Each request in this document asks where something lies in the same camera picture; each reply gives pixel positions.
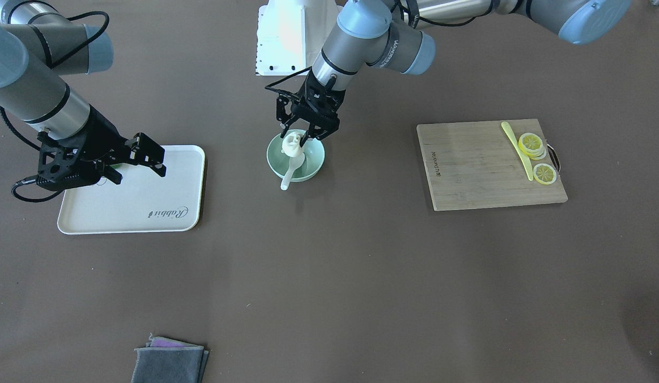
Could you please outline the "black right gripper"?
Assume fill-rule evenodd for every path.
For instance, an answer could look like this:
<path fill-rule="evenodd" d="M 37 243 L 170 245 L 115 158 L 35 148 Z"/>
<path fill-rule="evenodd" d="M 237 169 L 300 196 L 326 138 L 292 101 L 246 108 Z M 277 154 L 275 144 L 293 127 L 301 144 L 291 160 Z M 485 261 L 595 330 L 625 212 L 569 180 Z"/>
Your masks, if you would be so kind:
<path fill-rule="evenodd" d="M 127 140 L 95 107 L 83 128 L 71 137 L 55 140 L 42 131 L 37 139 L 41 143 L 37 185 L 51 192 L 108 181 L 119 185 L 122 174 L 117 167 L 121 163 L 142 165 L 159 177 L 166 176 L 166 150 L 161 145 L 142 132 Z"/>

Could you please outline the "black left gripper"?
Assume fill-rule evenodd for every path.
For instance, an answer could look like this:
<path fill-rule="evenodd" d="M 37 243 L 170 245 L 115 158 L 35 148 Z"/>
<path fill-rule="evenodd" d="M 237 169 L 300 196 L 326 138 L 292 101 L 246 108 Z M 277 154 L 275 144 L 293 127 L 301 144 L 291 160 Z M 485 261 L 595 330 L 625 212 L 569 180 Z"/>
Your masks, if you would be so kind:
<path fill-rule="evenodd" d="M 342 105 L 345 90 L 336 90 L 339 80 L 336 73 L 330 73 L 327 84 L 323 85 L 311 70 L 298 92 L 276 89 L 276 119 L 281 125 L 280 138 L 284 139 L 291 124 L 298 119 L 307 121 L 309 126 L 302 137 L 302 146 L 309 140 L 323 140 L 339 129 L 337 111 Z"/>

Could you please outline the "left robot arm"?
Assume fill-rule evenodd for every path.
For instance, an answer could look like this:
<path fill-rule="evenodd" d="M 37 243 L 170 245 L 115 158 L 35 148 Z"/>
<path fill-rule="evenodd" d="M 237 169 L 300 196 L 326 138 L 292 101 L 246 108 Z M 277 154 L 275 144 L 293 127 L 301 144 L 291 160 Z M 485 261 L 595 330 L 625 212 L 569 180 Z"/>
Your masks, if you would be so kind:
<path fill-rule="evenodd" d="M 461 27 L 488 15 L 518 14 L 560 39 L 585 45 L 607 34 L 630 1 L 348 1 L 295 93 L 276 92 L 281 138 L 297 120 L 309 124 L 300 143 L 323 140 L 339 128 L 337 112 L 351 80 L 364 66 L 420 75 L 435 58 L 425 25 Z"/>

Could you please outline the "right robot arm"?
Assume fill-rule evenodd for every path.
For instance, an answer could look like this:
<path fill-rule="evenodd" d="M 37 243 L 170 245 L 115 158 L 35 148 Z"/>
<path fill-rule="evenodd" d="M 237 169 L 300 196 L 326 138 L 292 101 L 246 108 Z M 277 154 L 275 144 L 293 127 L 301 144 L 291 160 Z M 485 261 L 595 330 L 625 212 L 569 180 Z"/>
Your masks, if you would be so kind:
<path fill-rule="evenodd" d="M 58 195 L 101 178 L 120 184 L 120 163 L 166 176 L 161 145 L 142 132 L 123 137 L 63 78 L 111 67 L 109 24 L 103 11 L 66 17 L 45 1 L 0 1 L 0 114 L 9 129 L 11 113 L 37 131 L 37 173 L 14 190 L 34 184 Z"/>

